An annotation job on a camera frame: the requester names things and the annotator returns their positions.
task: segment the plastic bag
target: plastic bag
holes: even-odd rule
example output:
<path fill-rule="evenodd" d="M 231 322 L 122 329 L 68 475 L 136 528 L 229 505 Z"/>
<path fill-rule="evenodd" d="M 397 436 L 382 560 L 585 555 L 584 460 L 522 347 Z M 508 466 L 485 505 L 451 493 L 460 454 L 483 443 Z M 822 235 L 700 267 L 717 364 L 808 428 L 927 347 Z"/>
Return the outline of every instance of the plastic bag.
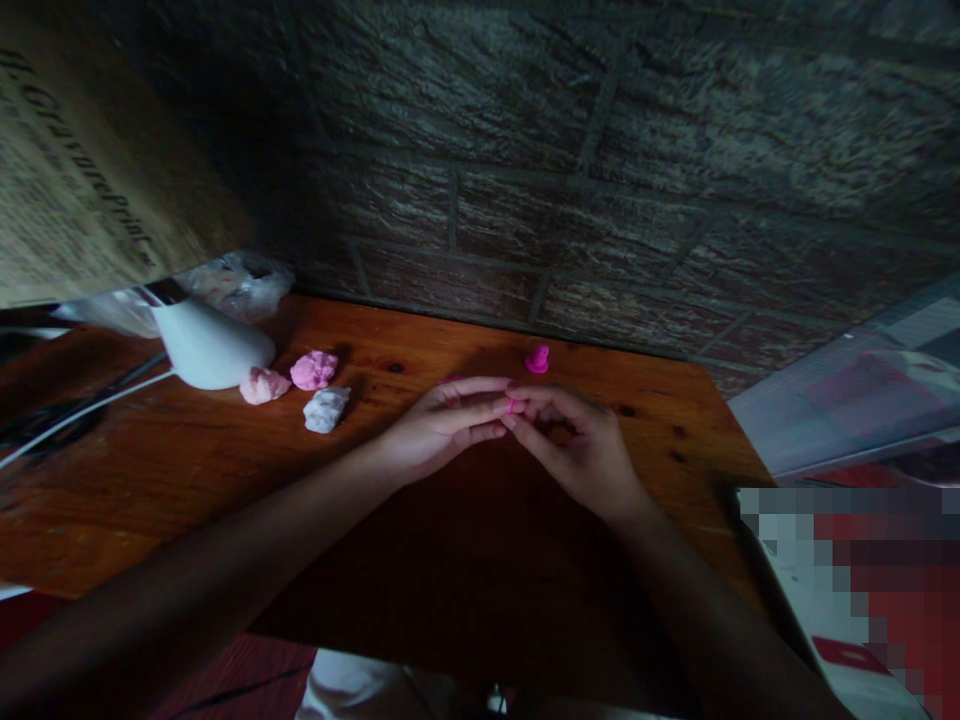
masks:
<path fill-rule="evenodd" d="M 277 311 L 277 304 L 293 286 L 294 275 L 275 260 L 240 250 L 175 275 L 174 279 L 190 295 L 230 317 L 253 323 Z M 126 335 L 159 337 L 149 306 L 130 289 L 63 303 L 53 315 Z"/>
<path fill-rule="evenodd" d="M 273 315 L 295 279 L 282 263 L 242 250 L 174 277 L 194 297 L 248 323 Z"/>

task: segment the white clay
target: white clay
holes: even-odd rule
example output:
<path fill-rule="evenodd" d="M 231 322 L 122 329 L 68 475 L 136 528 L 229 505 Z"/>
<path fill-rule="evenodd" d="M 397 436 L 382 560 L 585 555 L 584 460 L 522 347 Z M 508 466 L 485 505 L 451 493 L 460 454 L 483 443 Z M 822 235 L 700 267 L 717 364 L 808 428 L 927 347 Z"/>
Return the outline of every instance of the white clay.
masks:
<path fill-rule="evenodd" d="M 303 408 L 307 430 L 319 433 L 328 433 L 333 430 L 349 397 L 350 388 L 318 390 L 313 399 Z"/>

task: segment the modeling clay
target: modeling clay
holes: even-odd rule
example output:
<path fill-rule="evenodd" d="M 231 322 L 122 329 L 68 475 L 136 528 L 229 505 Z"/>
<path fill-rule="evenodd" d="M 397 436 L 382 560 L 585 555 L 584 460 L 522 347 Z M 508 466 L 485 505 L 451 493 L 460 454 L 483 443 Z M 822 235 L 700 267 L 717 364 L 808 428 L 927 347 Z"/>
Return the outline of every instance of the modeling clay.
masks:
<path fill-rule="evenodd" d="M 349 397 L 350 388 L 327 388 L 318 391 L 303 409 L 307 430 L 319 433 L 333 430 Z"/>
<path fill-rule="evenodd" d="M 550 368 L 550 365 L 547 363 L 547 355 L 549 354 L 550 348 L 546 345 L 538 347 L 535 353 L 527 355 L 527 359 L 524 360 L 527 370 L 537 375 L 545 373 Z"/>
<path fill-rule="evenodd" d="M 330 384 L 337 370 L 337 356 L 314 350 L 297 360 L 290 379 L 301 390 L 320 390 Z"/>
<path fill-rule="evenodd" d="M 283 375 L 263 368 L 250 368 L 250 374 L 240 383 L 240 394 L 251 405 L 276 400 L 289 389 L 290 381 Z"/>

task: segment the hand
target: hand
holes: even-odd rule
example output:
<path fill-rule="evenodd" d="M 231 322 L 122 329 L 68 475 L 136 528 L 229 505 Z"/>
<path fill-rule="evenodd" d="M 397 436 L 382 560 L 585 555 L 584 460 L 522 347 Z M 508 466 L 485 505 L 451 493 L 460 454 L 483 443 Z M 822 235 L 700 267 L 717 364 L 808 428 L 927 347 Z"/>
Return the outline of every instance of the hand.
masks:
<path fill-rule="evenodd" d="M 635 521 L 652 503 L 610 408 L 557 385 L 510 388 L 506 394 L 525 401 L 526 409 L 500 421 L 578 503 L 611 526 Z M 534 423 L 565 426 L 574 437 L 557 445 Z"/>
<path fill-rule="evenodd" d="M 524 401 L 502 395 L 512 382 L 471 377 L 437 385 L 374 441 L 379 461 L 407 485 L 435 473 L 471 445 L 503 437 L 507 431 L 498 418 L 511 407 L 513 412 L 526 408 Z"/>

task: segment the white cable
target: white cable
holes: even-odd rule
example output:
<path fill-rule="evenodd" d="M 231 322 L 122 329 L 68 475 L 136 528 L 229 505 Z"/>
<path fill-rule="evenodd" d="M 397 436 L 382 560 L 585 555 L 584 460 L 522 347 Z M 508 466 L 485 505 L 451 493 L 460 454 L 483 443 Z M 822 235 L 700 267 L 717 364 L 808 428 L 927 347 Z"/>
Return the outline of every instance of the white cable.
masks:
<path fill-rule="evenodd" d="M 75 422 L 76 420 L 79 420 L 80 418 L 82 418 L 82 417 L 83 417 L 84 415 L 86 415 L 87 413 L 91 413 L 91 412 L 93 412 L 94 410 L 96 410 L 97 408 L 103 407 L 103 406 L 106 405 L 107 403 L 112 403 L 114 400 L 117 400 L 118 398 L 122 398 L 124 395 L 129 395 L 130 393 L 136 392 L 137 390 L 140 390 L 141 388 L 145 388 L 147 385 L 152 385 L 152 384 L 155 383 L 155 382 L 160 382 L 161 380 L 164 380 L 165 378 L 168 378 L 168 377 L 170 377 L 171 375 L 176 375 L 176 372 L 173 371 L 173 370 L 168 370 L 168 371 L 165 372 L 163 375 L 157 375 L 155 378 L 150 378 L 149 380 L 144 380 L 144 381 L 143 381 L 142 383 L 140 383 L 139 385 L 134 385 L 132 388 L 127 388 L 126 390 L 121 390 L 120 392 L 115 393 L 114 395 L 111 395 L 111 396 L 108 397 L 108 398 L 104 398 L 103 400 L 101 400 L 101 401 L 99 401 L 99 402 L 95 402 L 95 403 L 94 403 L 93 405 L 91 405 L 90 407 L 85 407 L 83 410 L 81 410 L 81 411 L 79 411 L 79 412 L 75 412 L 73 415 L 71 415 L 71 416 L 68 417 L 67 419 L 61 420 L 60 422 L 58 422 L 56 425 L 54 425 L 52 428 L 50 428 L 50 429 L 47 430 L 46 432 L 40 433 L 39 435 L 37 435 L 37 437 L 35 437 L 33 440 L 31 440 L 30 442 L 28 442 L 28 443 L 27 443 L 26 445 L 24 445 L 23 447 L 21 447 L 19 450 L 16 450 L 16 451 L 10 453 L 10 454 L 7 455 L 7 457 L 5 457 L 3 460 L 0 460 L 0 470 L 3 470 L 3 468 L 5 468 L 5 467 L 6 467 L 7 465 L 9 465 L 10 463 L 12 463 L 14 460 L 16 460 L 18 457 L 20 457 L 21 455 L 23 455 L 25 452 L 30 452 L 31 448 L 35 448 L 37 445 L 39 445 L 40 443 L 42 443 L 44 440 L 46 440 L 46 439 L 47 439 L 48 437 L 50 437 L 51 435 L 56 435 L 58 432 L 60 432 L 61 430 L 63 430 L 63 428 L 65 428 L 67 425 L 69 425 L 69 424 L 72 423 L 72 422 Z"/>

